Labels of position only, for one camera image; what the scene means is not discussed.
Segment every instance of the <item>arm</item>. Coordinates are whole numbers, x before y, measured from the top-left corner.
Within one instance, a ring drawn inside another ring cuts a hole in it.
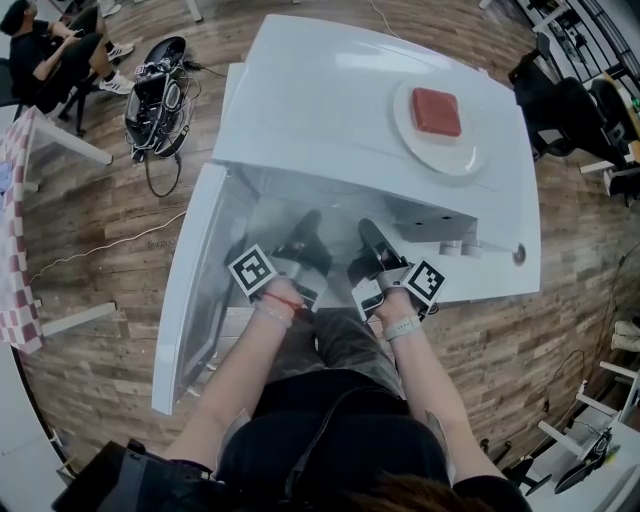
[[[67,48],[67,46],[69,46],[70,44],[74,44],[77,41],[79,41],[79,39],[73,36],[65,39],[60,45],[60,48],[58,48],[51,57],[49,57],[47,60],[41,61],[40,64],[36,66],[36,68],[33,70],[33,76],[35,76],[41,82],[44,82],[47,78],[49,78],[49,75],[58,65],[58,62],[60,62],[62,54],[64,53],[64,50]]]
[[[391,290],[376,316],[387,328],[415,315],[409,294]],[[442,426],[449,453],[456,468],[455,481],[481,475],[503,477],[476,442],[460,394],[434,354],[422,329],[391,341],[411,415],[425,422],[425,411],[433,413]]]
[[[271,281],[267,290],[302,304],[302,298],[286,279]],[[283,318],[293,318],[294,310],[279,300],[265,296],[262,302]],[[217,469],[225,432],[243,411],[253,415],[286,332],[283,321],[254,311],[238,342],[207,383],[187,426],[165,452],[166,459],[190,460],[213,471]]]
[[[71,37],[72,35],[74,35],[75,31],[67,28],[64,23],[54,21],[53,23],[49,23],[49,34],[54,37],[61,37],[62,39],[66,39],[67,37]]]

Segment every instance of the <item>black cable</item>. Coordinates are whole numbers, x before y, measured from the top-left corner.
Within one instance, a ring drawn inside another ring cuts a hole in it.
[[[573,420],[573,422],[577,423],[578,425],[584,425],[585,427],[587,427],[589,429],[589,432],[591,432],[592,434],[596,434],[598,436],[600,435],[600,432],[598,432],[595,428],[593,428],[588,423],[584,423],[583,421],[578,421],[578,420]]]
[[[156,196],[156,197],[158,197],[160,199],[162,199],[163,197],[167,197],[178,186],[178,180],[180,179],[180,174],[182,173],[182,158],[180,158],[180,154],[178,152],[176,152],[173,155],[173,158],[175,159],[176,165],[178,166],[178,173],[176,174],[176,180],[173,182],[173,185],[171,186],[171,188],[169,189],[169,191],[166,194],[159,194],[153,188],[153,185],[151,184],[151,176],[149,175],[149,161],[147,160],[146,157],[144,159],[144,170],[145,170],[145,173],[147,175],[147,184],[149,185],[149,190],[151,190],[151,193],[154,196]]]
[[[553,374],[553,377],[551,377],[551,382],[549,382],[549,384],[547,385],[547,396],[545,398],[544,405],[543,405],[543,408],[542,408],[542,410],[544,412],[549,412],[549,409],[551,408],[551,387],[555,383],[556,378],[558,377],[558,373],[560,373],[560,370],[562,370],[562,368],[564,367],[565,363],[569,359],[571,359],[573,354],[577,354],[578,352],[582,355],[582,366],[581,366],[581,370],[580,370],[580,383],[582,383],[582,381],[584,380],[584,371],[585,371],[585,368],[586,368],[585,353],[584,353],[584,350],[582,350],[582,349],[576,349],[573,352],[571,352],[567,357],[564,358],[562,363],[560,363],[560,366],[558,366],[558,369],[556,370],[556,372]]]
[[[606,308],[604,310],[604,316],[602,318],[602,324],[600,326],[600,334],[598,335],[598,341],[596,343],[596,346],[594,347],[595,353],[594,353],[594,356],[593,356],[593,362],[591,364],[591,369],[589,371],[589,375],[587,375],[587,377],[586,377],[587,382],[591,381],[591,377],[593,376],[593,372],[595,371],[595,369],[596,369],[596,367],[598,365],[598,357],[602,353],[602,335],[604,334],[605,326],[610,325],[611,320],[613,320],[613,315],[611,315],[611,318],[609,319],[609,321],[607,321],[608,316],[609,316],[609,308],[611,307],[611,302],[613,301],[613,293],[614,293],[614,290],[615,290],[616,282],[618,280],[618,276],[620,275],[620,269],[622,268],[622,266],[627,261],[627,258],[629,256],[631,256],[631,254],[638,247],[640,247],[640,242],[636,243],[631,248],[631,250],[629,252],[627,252],[626,254],[622,255],[622,257],[620,258],[620,261],[618,261],[618,267],[616,268],[616,271],[615,271],[615,273],[613,275],[613,278],[611,279],[611,286],[609,287],[609,297],[607,298],[607,306],[606,306]],[[586,368],[585,352],[584,352],[584,350],[577,349],[577,350],[574,350],[573,352],[571,352],[567,357],[565,357],[564,361],[562,361],[562,363],[560,363],[560,366],[558,367],[556,372],[553,374],[553,377],[551,378],[551,382],[547,386],[547,395],[546,395],[546,398],[545,398],[545,401],[544,401],[544,405],[543,405],[543,411],[544,412],[549,412],[549,409],[551,408],[551,387],[553,386],[553,383],[555,382],[556,377],[558,376],[558,373],[560,372],[562,367],[565,365],[565,363],[576,352],[580,352],[582,354],[582,368],[581,368],[581,371],[580,371],[580,373],[581,373],[580,382],[582,383],[585,380],[585,376],[584,376],[584,372],[585,372],[585,368]]]
[[[213,69],[205,68],[202,64],[200,64],[199,62],[196,62],[195,60],[186,60],[186,61],[184,61],[184,67],[186,69],[194,69],[196,71],[200,71],[201,69],[204,69],[205,71],[208,71],[209,73],[213,73],[214,75],[218,75],[218,76],[223,77],[223,78],[227,77],[227,75],[225,75],[223,73],[218,73],[217,71],[214,71]]]
[[[213,73],[214,75],[221,76],[223,78],[227,77],[227,75],[223,75],[222,73],[218,73],[217,71],[214,71],[213,69],[205,68],[204,66],[202,66],[202,69],[204,69],[205,71],[208,71],[209,73]]]
[[[618,262],[618,268],[616,268],[616,272],[613,275],[613,279],[611,280],[611,287],[609,288],[609,298],[607,299],[607,307],[605,308],[604,317],[602,318],[602,325],[600,327],[600,334],[598,335],[598,342],[596,343],[596,346],[595,346],[595,354],[593,356],[593,363],[591,364],[591,370],[589,371],[589,375],[587,376],[588,381],[591,380],[591,377],[593,376],[593,372],[598,366],[598,357],[602,353],[602,335],[604,334],[605,325],[610,325],[611,321],[613,320],[613,314],[612,314],[611,319],[609,319],[609,321],[607,322],[607,315],[609,314],[609,307],[611,306],[611,302],[613,301],[613,293],[614,293],[616,282],[618,280],[618,276],[620,274],[620,269],[627,261],[627,258],[631,256],[631,254],[633,254],[633,252],[638,247],[640,247],[640,242],[636,243],[636,245],[634,245],[629,252],[622,255],[622,257],[620,258],[620,261]]]

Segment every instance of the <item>refrigerator door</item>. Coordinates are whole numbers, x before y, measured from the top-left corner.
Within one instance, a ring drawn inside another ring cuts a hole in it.
[[[232,278],[257,194],[221,166],[206,164],[182,225],[167,283],[153,370],[151,406],[171,414],[216,351]]]

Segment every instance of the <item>red string bracelet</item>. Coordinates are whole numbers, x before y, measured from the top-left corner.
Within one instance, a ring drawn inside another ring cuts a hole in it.
[[[287,306],[289,306],[294,311],[297,311],[298,309],[302,308],[302,304],[296,304],[295,302],[288,301],[287,299],[283,299],[282,297],[278,297],[277,295],[274,295],[273,293],[264,292],[262,295],[266,295],[267,297],[271,297],[272,299],[279,300],[283,304],[286,304]]]

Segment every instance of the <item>table leg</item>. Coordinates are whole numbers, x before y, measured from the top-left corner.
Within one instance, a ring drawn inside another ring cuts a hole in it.
[[[33,128],[42,131],[42,133],[46,133],[58,144],[61,144],[76,153],[80,153],[87,158],[91,158],[98,163],[109,165],[113,161],[113,156],[106,151],[102,151],[88,142],[65,132],[45,119],[44,116],[36,116],[33,120]]]
[[[80,313],[76,313],[75,315],[67,316],[65,318],[61,318],[60,320],[54,320],[53,322],[42,324],[42,334],[45,337],[51,336],[58,332],[76,327],[77,325],[83,324],[85,322],[96,320],[101,316],[110,315],[115,310],[115,302],[106,302],[104,304],[100,304],[99,306],[81,311]]]
[[[565,436],[558,432],[555,428],[549,425],[546,421],[541,421],[538,423],[538,428],[542,430],[549,437],[555,439],[558,443],[564,446],[567,450],[574,453],[577,457],[581,457],[584,449],[578,443],[576,443],[569,436]]]
[[[196,0],[186,0],[187,7],[191,11],[191,16],[193,16],[194,21],[201,21],[202,14],[200,14],[200,9],[198,9],[198,5],[196,4]]]

